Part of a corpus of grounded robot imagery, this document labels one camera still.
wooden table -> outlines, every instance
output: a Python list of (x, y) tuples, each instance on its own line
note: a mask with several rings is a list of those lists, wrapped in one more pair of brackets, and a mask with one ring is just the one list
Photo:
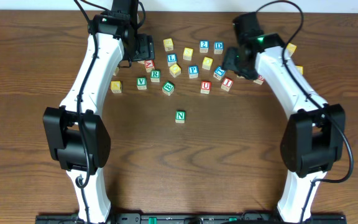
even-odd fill
[[(186, 69), (205, 55), (201, 39), (236, 45), (231, 21), (239, 13), (148, 12), (142, 32), (153, 35), (161, 83), (137, 90), (146, 75), (135, 63), (115, 80), (124, 93), (107, 94), (103, 120), (112, 148), (104, 169), (108, 196), (116, 207), (145, 213), (233, 213), (270, 210), (281, 197), (287, 169), (279, 150), (285, 114), (269, 86), (237, 78), (230, 92), (220, 89), (212, 71), (189, 80)], [(265, 13), (266, 32), (285, 40), (297, 28), (298, 14)], [(183, 74), (173, 78), (162, 40), (173, 38)], [(78, 209), (74, 188), (50, 157), (42, 115), (58, 107), (74, 82), (86, 49), (86, 24), (79, 11), (0, 11), (0, 223), (33, 223), (45, 213)], [(356, 159), (352, 178), (341, 185), (321, 184), (314, 212), (344, 212), (358, 223), (358, 14), (307, 14), (293, 41), (293, 55), (311, 86), (347, 115), (346, 134)], [(184, 62), (184, 47), (195, 50)], [(219, 65), (222, 55), (214, 58)], [(172, 96), (162, 83), (175, 84)], [(201, 80), (211, 80), (209, 95)], [(186, 110), (185, 124), (175, 111)], [(347, 155), (329, 178), (347, 171)]]

white wall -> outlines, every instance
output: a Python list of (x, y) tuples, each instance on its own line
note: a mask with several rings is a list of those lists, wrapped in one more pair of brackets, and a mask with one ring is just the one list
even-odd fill
[[(112, 0), (88, 0), (110, 8)], [(146, 11), (246, 12), (272, 0), (141, 0)], [(358, 13), (358, 0), (293, 0), (304, 12)], [(72, 0), (0, 0), (0, 9), (77, 10)], [(295, 12), (289, 4), (274, 4), (270, 12)]]

blue block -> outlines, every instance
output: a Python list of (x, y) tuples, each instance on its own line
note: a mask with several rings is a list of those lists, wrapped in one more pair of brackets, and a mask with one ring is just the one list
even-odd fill
[(209, 48), (209, 41), (208, 40), (200, 41), (200, 48)]
[(216, 69), (215, 69), (215, 73), (219, 76), (224, 76), (224, 74), (226, 73), (225, 70), (223, 70), (220, 66), (218, 66)]
[(198, 66), (189, 66), (189, 74), (197, 74), (198, 73)]
[(223, 49), (223, 42), (215, 42), (215, 49)]
[(167, 55), (168, 62), (176, 62), (177, 61), (177, 55), (176, 54), (169, 54)]

